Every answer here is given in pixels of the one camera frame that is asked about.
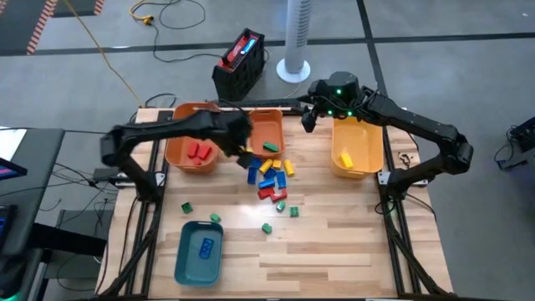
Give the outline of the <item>black striped floor mat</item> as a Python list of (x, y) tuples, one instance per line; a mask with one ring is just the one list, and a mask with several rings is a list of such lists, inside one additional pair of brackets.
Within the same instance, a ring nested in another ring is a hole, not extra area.
[(30, 55), (58, 0), (0, 0), (0, 56)]

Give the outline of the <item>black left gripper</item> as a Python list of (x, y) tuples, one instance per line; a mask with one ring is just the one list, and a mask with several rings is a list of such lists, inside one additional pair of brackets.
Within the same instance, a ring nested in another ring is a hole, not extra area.
[(226, 156), (237, 156), (237, 164), (247, 169), (254, 155), (245, 152), (247, 139), (252, 132), (251, 121), (244, 112), (223, 111), (212, 113), (211, 140)]

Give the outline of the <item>large orange plastic bin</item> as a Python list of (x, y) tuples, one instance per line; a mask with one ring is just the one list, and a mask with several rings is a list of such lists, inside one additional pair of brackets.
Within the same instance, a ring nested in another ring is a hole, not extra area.
[[(195, 166), (193, 164), (194, 158), (191, 159), (186, 154), (188, 145), (192, 141), (198, 142), (200, 147), (203, 145), (209, 145), (212, 147), (212, 153), (210, 157), (206, 161), (201, 161), (200, 166)], [(217, 165), (218, 153), (218, 146), (211, 140), (200, 140), (191, 138), (189, 136), (183, 136), (172, 138), (167, 141), (165, 157), (170, 165), (179, 168), (183, 172), (206, 174), (215, 169)]]

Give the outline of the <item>yellow plastic bin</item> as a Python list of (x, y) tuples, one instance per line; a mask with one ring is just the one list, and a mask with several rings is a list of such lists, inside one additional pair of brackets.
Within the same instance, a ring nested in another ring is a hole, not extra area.
[[(354, 167), (344, 169), (339, 155), (348, 152)], [(384, 166), (383, 129), (355, 117), (334, 120), (332, 128), (330, 168), (340, 177), (363, 179)]]

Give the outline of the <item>dark screen device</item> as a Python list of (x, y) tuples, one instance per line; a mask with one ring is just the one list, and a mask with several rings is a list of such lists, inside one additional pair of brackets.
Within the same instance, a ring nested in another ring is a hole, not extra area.
[(16, 205), (0, 205), (0, 252), (7, 241), (16, 212)]

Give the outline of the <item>small orange plastic bin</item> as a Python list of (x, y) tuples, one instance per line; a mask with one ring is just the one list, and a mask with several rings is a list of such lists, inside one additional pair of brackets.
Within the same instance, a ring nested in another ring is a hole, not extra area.
[[(279, 158), (285, 150), (282, 111), (275, 109), (253, 110), (248, 115), (252, 123), (249, 145), (254, 154), (263, 159)], [(278, 150), (265, 149), (263, 147), (265, 142), (275, 145)]]

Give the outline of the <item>desk monitor screen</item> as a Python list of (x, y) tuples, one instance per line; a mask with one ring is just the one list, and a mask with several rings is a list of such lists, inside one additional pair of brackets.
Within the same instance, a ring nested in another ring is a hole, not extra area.
[(26, 168), (0, 157), (0, 181), (26, 176), (27, 173), (28, 170)]

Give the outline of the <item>black aluminium table frame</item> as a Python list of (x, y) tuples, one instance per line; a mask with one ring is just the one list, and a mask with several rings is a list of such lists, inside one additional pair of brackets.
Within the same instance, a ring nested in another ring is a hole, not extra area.
[[(160, 218), (156, 239), (114, 301), (187, 298), (393, 298), (395, 276), (410, 288), (408, 264), (391, 262), (379, 186), (334, 175), (329, 167), (332, 125), (312, 134), (297, 117), (283, 120), (286, 157), (295, 174), (288, 181), (289, 207), (278, 212), (234, 160), (220, 157), (209, 174), (167, 172), (163, 202), (150, 205), (146, 220)], [(181, 205), (190, 202), (185, 214)], [(210, 287), (188, 287), (174, 277), (183, 226), (207, 222), (215, 213), (224, 230), (222, 265)], [(262, 225), (272, 232), (266, 234)]]

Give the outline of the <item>white tower fan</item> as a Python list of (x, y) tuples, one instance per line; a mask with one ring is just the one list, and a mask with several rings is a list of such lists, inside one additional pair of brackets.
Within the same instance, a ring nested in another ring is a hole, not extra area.
[(313, 0), (288, 0), (285, 54), (277, 64), (278, 77), (290, 84), (305, 81), (310, 65), (305, 60)]

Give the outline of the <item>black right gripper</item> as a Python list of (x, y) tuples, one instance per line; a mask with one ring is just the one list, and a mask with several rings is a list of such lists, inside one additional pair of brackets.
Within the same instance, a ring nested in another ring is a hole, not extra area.
[(330, 100), (331, 89), (325, 79), (312, 82), (308, 88), (308, 95), (311, 97), (314, 110), (311, 110), (309, 107), (303, 107), (301, 123), (307, 133), (312, 133), (317, 120), (315, 110), (320, 115), (332, 115), (334, 113), (334, 106)]

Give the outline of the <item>black desk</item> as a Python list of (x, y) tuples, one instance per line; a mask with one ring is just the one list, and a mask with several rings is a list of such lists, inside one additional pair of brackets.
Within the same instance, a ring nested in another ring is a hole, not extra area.
[(0, 206), (16, 207), (0, 256), (26, 247), (63, 139), (60, 129), (28, 130), (23, 137), (12, 162), (26, 168), (27, 174), (0, 181)]

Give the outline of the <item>black plastic crate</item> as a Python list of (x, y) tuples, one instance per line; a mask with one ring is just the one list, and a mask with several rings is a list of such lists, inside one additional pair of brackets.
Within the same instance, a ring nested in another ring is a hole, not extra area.
[(257, 59), (242, 62), (233, 72), (229, 72), (217, 65), (212, 71), (217, 96), (229, 102), (241, 101), (260, 79), (266, 63), (264, 39), (262, 43), (262, 56)]

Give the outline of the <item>teal plastic bin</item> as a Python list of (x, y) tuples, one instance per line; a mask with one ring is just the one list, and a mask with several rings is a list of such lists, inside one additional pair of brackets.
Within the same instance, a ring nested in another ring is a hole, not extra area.
[[(192, 287), (213, 286), (219, 278), (222, 264), (223, 227), (215, 222), (187, 222), (181, 232), (174, 272), (175, 280)], [(204, 237), (214, 240), (211, 256), (199, 257)]]

